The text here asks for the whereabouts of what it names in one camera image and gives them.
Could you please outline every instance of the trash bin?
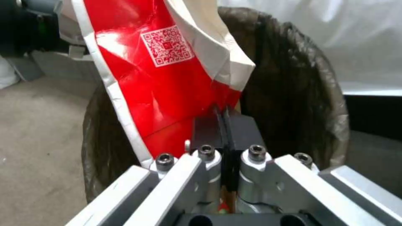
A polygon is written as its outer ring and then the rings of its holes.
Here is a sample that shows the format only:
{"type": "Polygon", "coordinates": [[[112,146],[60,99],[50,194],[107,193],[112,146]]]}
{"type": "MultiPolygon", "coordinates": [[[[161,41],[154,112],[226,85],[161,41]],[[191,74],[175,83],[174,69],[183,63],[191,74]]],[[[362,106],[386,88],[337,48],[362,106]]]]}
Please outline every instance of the trash bin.
{"type": "MultiPolygon", "coordinates": [[[[291,23],[247,8],[219,8],[256,68],[240,99],[273,157],[304,152],[319,168],[341,165],[349,141],[347,108],[330,62],[291,23]]],[[[100,84],[83,123],[82,165],[91,202],[129,166],[139,165],[100,84]]]]}

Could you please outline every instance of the white backdrop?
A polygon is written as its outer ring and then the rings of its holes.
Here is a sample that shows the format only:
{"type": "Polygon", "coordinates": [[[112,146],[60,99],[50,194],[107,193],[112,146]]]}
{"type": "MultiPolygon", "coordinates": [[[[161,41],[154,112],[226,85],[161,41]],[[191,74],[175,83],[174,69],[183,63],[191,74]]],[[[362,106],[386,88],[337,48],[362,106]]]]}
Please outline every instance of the white backdrop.
{"type": "Polygon", "coordinates": [[[290,21],[311,37],[350,95],[402,96],[402,0],[218,0],[290,21]]]}

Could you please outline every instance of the garbage bag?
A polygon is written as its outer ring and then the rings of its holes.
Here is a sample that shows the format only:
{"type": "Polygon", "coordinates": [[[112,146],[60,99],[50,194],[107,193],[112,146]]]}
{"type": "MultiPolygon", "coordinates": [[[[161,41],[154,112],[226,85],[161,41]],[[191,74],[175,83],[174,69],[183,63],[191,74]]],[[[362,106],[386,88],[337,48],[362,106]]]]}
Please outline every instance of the garbage bag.
{"type": "MultiPolygon", "coordinates": [[[[304,152],[320,169],[342,165],[349,141],[347,108],[330,62],[291,23],[247,8],[219,8],[229,31],[256,68],[240,99],[273,157],[304,152]]],[[[103,85],[83,123],[82,164],[91,202],[139,162],[103,85]]]]}

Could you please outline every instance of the hex socket screw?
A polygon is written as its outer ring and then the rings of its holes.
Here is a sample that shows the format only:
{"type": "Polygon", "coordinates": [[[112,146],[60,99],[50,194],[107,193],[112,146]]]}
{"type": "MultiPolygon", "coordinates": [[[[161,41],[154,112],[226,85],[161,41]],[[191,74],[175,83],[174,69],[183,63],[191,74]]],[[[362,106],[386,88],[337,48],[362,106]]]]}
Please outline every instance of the hex socket screw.
{"type": "Polygon", "coordinates": [[[198,149],[198,157],[203,161],[211,161],[215,158],[215,147],[204,144],[198,149]]]}
{"type": "Polygon", "coordinates": [[[162,153],[156,157],[156,169],[159,171],[169,171],[174,165],[174,157],[170,153],[162,153]]]}
{"type": "Polygon", "coordinates": [[[311,168],[311,165],[313,165],[313,158],[306,153],[299,152],[293,155],[293,157],[299,160],[303,165],[307,166],[307,168],[311,168]]]}
{"type": "Polygon", "coordinates": [[[265,147],[258,144],[253,144],[248,148],[248,157],[256,162],[264,161],[266,153],[265,147]]]}

